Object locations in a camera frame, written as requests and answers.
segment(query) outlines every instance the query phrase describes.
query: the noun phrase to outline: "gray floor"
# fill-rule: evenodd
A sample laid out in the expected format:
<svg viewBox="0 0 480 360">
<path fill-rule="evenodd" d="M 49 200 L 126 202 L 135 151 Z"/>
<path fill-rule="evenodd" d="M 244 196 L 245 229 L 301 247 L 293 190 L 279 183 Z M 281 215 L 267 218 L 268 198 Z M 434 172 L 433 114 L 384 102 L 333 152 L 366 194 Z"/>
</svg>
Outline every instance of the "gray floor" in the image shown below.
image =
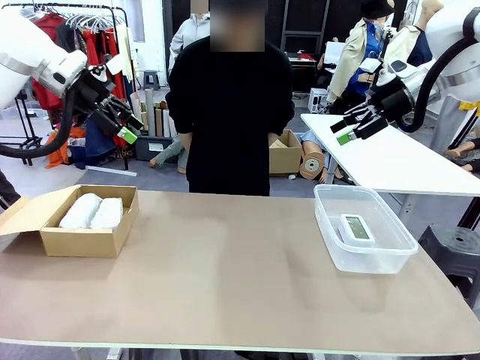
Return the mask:
<svg viewBox="0 0 480 360">
<path fill-rule="evenodd" d="M 158 92 L 155 100 L 160 101 L 164 98 L 165 91 Z M 289 123 L 296 133 L 307 130 L 300 119 L 300 114 L 306 113 L 306 99 L 296 101 L 295 118 Z M 18 135 L 21 132 L 20 123 L 14 118 L 14 113 L 0 113 L 0 123 L 4 134 Z M 39 118 L 33 119 L 35 130 L 40 136 L 45 136 L 49 131 L 47 121 Z M 425 126 L 413 137 L 424 144 L 430 142 L 434 124 L 427 122 Z M 14 184 L 17 191 L 23 196 L 35 197 L 39 194 L 64 188 L 73 184 L 99 184 L 99 185 L 135 185 L 140 190 L 155 191 L 187 191 L 188 183 L 185 176 L 177 173 L 176 167 L 166 165 L 163 169 L 151 169 L 149 163 L 131 160 L 130 169 L 138 172 L 137 177 L 126 175 L 113 175 L 104 172 L 82 171 L 74 166 L 58 166 L 55 169 L 45 169 L 47 164 L 45 159 L 34 160 L 34 166 L 25 166 L 21 160 L 0 157 L 0 169 L 6 174 Z M 106 167 L 123 170 L 123 163 L 114 160 L 108 163 Z M 271 195 L 274 197 L 313 197 L 313 188 L 317 183 L 303 178 L 289 180 L 288 178 L 271 178 Z M 385 201 L 398 212 L 400 206 L 389 194 L 382 195 Z M 443 224 L 445 226 L 455 226 L 461 215 L 464 213 L 470 198 L 456 196 L 421 196 L 415 207 L 412 217 L 406 223 L 406 227 L 418 238 L 425 228 L 433 223 Z M 106 358 L 105 349 L 92 350 L 93 360 Z M 158 350 L 154 354 L 147 352 L 145 360 L 165 359 L 179 360 L 179 352 L 175 350 Z M 236 355 L 232 352 L 209 352 L 204 354 L 202 360 L 233 360 Z M 0 360 L 59 360 L 73 359 L 69 349 L 38 347 L 38 346 L 20 346 L 0 344 Z M 340 356 L 328 355 L 327 360 L 342 360 Z"/>
</svg>

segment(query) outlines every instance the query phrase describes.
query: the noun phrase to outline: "plastic container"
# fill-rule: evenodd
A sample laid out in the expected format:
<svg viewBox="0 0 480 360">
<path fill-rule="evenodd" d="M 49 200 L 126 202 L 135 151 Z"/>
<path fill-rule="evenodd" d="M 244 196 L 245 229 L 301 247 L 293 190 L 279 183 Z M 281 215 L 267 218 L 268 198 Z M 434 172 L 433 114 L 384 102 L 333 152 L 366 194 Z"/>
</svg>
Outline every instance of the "plastic container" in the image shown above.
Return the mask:
<svg viewBox="0 0 480 360">
<path fill-rule="evenodd" d="M 343 272 L 397 274 L 419 250 L 397 215 L 374 190 L 358 186 L 317 185 L 315 215 L 330 257 Z M 375 237 L 372 247 L 342 241 L 338 227 L 342 214 L 364 218 Z"/>
</svg>

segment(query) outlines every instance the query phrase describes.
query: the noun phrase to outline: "white towel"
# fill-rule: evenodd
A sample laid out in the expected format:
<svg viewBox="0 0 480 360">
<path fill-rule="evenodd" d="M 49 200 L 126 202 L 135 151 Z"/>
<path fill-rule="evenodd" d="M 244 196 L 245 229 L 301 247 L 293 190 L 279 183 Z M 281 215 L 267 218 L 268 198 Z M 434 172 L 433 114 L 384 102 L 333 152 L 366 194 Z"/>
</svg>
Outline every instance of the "white towel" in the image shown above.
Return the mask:
<svg viewBox="0 0 480 360">
<path fill-rule="evenodd" d="M 123 216 L 123 204 L 120 198 L 104 199 L 90 223 L 91 229 L 116 229 Z"/>
<path fill-rule="evenodd" d="M 86 193 L 79 197 L 67 214 L 61 219 L 59 227 L 64 229 L 87 229 L 102 199 L 94 193 Z"/>
</svg>

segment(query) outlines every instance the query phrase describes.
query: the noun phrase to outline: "box lid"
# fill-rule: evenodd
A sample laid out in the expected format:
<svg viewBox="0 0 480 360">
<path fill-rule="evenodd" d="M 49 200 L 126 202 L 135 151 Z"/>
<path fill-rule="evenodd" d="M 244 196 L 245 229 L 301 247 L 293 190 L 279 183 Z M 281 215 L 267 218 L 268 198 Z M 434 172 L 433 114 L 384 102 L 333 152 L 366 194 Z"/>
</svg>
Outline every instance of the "box lid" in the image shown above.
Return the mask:
<svg viewBox="0 0 480 360">
<path fill-rule="evenodd" d="M 0 215 L 0 236 L 40 230 L 79 187 L 66 187 L 32 200 L 21 198 Z"/>
</svg>

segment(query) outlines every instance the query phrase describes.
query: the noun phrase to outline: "cardboard box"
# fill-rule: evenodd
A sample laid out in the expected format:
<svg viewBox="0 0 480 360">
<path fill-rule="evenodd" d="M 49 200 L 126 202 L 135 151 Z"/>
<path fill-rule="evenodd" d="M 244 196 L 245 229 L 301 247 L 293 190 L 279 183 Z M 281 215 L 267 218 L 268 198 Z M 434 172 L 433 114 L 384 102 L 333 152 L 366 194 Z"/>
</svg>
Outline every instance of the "cardboard box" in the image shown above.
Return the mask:
<svg viewBox="0 0 480 360">
<path fill-rule="evenodd" d="M 121 197 L 124 215 L 111 229 L 61 229 L 60 220 L 83 194 L 105 199 Z M 46 254 L 51 257 L 117 257 L 138 214 L 136 187 L 75 185 L 20 199 L 0 216 L 0 235 L 39 231 Z"/>
<path fill-rule="evenodd" d="M 284 130 L 279 139 L 286 148 L 270 148 L 270 174 L 290 175 L 299 172 L 302 144 L 291 130 Z"/>
</svg>

